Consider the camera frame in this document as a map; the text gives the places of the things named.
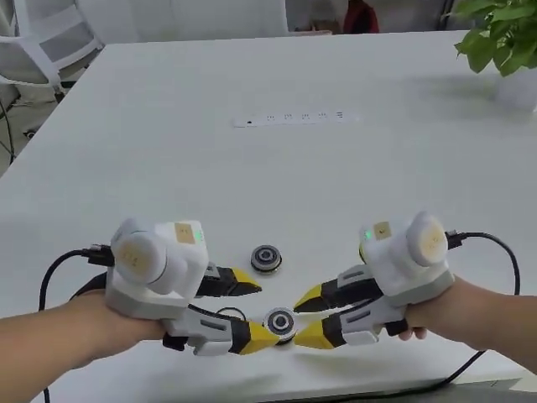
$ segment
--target green leaf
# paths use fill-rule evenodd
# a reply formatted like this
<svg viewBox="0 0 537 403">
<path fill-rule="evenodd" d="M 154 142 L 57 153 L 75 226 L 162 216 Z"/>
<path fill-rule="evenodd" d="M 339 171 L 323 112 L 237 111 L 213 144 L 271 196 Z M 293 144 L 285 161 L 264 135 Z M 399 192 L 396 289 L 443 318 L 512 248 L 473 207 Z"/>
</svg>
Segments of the green leaf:
<svg viewBox="0 0 537 403">
<path fill-rule="evenodd" d="M 493 59 L 497 47 L 496 41 L 490 38 L 479 35 L 478 38 L 474 39 L 466 53 L 468 65 L 470 65 L 472 71 L 479 73 L 487 67 L 490 60 Z"/>
<path fill-rule="evenodd" d="M 492 23 L 496 21 L 509 21 L 513 19 L 519 19 L 529 17 L 535 13 L 536 7 L 534 4 L 527 4 L 525 6 L 507 6 L 504 8 L 498 8 L 493 11 Z"/>
<path fill-rule="evenodd" d="M 511 48 L 508 46 L 502 46 L 501 48 L 496 49 L 493 60 L 498 71 L 502 70 L 503 63 L 505 63 L 509 57 L 511 57 Z"/>
<path fill-rule="evenodd" d="M 484 8 L 496 5 L 497 2 L 494 0 L 462 0 L 456 5 L 455 14 L 470 17 L 478 11 L 482 11 Z"/>
<path fill-rule="evenodd" d="M 528 67 L 529 69 L 536 68 L 537 67 L 537 53 L 533 53 L 524 65 Z"/>
<path fill-rule="evenodd" d="M 490 38 L 498 40 L 503 38 L 503 36 L 511 29 L 513 21 L 497 21 L 490 24 L 489 32 Z"/>
<path fill-rule="evenodd" d="M 480 38 L 483 38 L 481 35 L 482 32 L 482 29 L 472 29 L 464 35 L 462 42 L 455 45 L 459 53 L 466 55 L 472 49 L 473 44 Z"/>
<path fill-rule="evenodd" d="M 500 74 L 502 76 L 508 76 L 513 74 L 523 65 L 529 63 L 532 56 L 537 50 L 537 41 L 531 42 L 518 42 L 514 44 L 511 57 L 507 58 L 500 65 Z"/>
</svg>

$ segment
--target yellow finger tip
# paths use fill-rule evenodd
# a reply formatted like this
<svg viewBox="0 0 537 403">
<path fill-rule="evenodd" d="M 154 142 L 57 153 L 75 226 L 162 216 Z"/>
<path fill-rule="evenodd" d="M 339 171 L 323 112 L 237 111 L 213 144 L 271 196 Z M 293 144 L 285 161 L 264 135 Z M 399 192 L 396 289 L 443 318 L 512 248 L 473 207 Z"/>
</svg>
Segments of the yellow finger tip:
<svg viewBox="0 0 537 403">
<path fill-rule="evenodd" d="M 320 350 L 331 350 L 334 348 L 323 333 L 322 321 L 311 323 L 295 336 L 294 341 L 297 346 L 317 348 Z"/>
<path fill-rule="evenodd" d="M 250 277 L 250 275 L 247 275 L 244 271 L 242 271 L 242 270 L 240 270 L 240 269 L 238 269 L 236 267 L 233 267 L 232 272 L 233 272 L 233 275 L 235 275 L 235 279 L 237 279 L 238 283 L 251 284 L 251 285 L 254 285 L 256 287 L 261 288 L 261 285 L 259 285 L 259 283 L 256 280 L 254 280 L 252 277 Z"/>
<path fill-rule="evenodd" d="M 242 349 L 240 355 L 256 353 L 264 348 L 273 347 L 279 341 L 278 336 L 265 329 L 263 325 L 256 322 L 249 322 L 250 341 Z"/>
<path fill-rule="evenodd" d="M 318 298 L 321 296 L 321 284 L 316 285 L 315 287 L 311 288 L 308 292 L 304 294 L 302 298 L 295 304 L 293 309 L 299 308 L 301 305 L 304 305 L 307 301 L 313 300 L 314 298 Z"/>
</svg>

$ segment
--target wrist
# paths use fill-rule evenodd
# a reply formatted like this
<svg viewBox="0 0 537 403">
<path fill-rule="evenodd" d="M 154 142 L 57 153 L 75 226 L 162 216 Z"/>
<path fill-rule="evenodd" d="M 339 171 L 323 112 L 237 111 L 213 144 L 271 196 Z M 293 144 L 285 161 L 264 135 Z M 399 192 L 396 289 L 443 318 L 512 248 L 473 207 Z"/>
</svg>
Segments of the wrist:
<svg viewBox="0 0 537 403">
<path fill-rule="evenodd" d="M 58 340 L 69 341 L 64 345 L 72 350 L 69 353 L 70 367 L 79 368 L 92 361 L 97 351 L 97 339 L 91 319 L 72 309 L 69 303 L 53 308 L 47 313 L 55 318 L 53 321 L 63 323 L 61 325 L 63 334 Z"/>
<path fill-rule="evenodd" d="M 467 335 L 462 340 L 476 350 L 495 350 L 501 325 L 500 307 L 508 296 L 483 290 L 467 312 Z"/>
<path fill-rule="evenodd" d="M 99 357 L 107 345 L 107 324 L 102 315 L 91 304 L 74 299 L 60 306 L 69 320 L 70 337 L 78 340 L 79 353 L 76 354 L 75 368 L 84 366 Z"/>
</svg>

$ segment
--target forearm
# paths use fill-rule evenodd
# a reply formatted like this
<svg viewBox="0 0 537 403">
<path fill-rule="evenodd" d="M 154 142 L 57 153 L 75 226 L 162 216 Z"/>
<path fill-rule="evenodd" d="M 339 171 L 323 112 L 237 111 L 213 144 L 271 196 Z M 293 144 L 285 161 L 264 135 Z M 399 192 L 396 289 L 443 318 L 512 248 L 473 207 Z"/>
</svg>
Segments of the forearm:
<svg viewBox="0 0 537 403">
<path fill-rule="evenodd" d="M 90 330 L 64 306 L 0 319 L 0 401 L 30 401 L 91 359 Z"/>
<path fill-rule="evenodd" d="M 500 296 L 494 307 L 487 348 L 537 374 L 537 296 Z"/>
</svg>

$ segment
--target label sticker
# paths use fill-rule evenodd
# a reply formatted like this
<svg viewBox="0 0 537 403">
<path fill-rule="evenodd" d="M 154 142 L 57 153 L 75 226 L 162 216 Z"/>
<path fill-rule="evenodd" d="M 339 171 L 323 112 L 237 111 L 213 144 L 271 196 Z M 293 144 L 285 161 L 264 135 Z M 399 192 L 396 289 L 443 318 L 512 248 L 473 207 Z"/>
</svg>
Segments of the label sticker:
<svg viewBox="0 0 537 403">
<path fill-rule="evenodd" d="M 175 223 L 175 237 L 179 243 L 194 244 L 194 233 L 190 224 L 184 224 L 180 222 Z"/>
</svg>

